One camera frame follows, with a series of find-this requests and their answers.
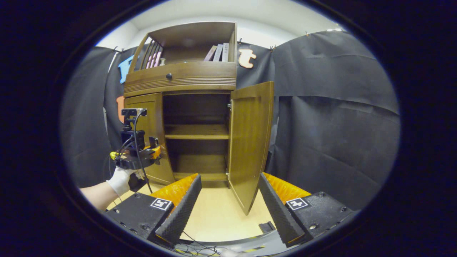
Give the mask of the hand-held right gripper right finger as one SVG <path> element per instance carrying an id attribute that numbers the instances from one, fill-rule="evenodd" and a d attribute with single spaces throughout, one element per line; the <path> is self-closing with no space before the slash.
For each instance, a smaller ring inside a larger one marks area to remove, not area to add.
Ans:
<path id="1" fill-rule="evenodd" d="M 259 177 L 258 188 L 287 247 L 316 239 L 354 214 L 326 192 L 311 194 L 264 172 Z"/>

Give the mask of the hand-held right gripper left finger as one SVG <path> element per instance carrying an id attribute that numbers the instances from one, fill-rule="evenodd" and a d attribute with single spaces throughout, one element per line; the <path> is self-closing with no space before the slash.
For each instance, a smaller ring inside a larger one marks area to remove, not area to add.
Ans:
<path id="1" fill-rule="evenodd" d="M 201 176 L 194 173 L 147 195 L 135 193 L 106 216 L 126 231 L 167 247 L 178 244 L 201 192 Z"/>

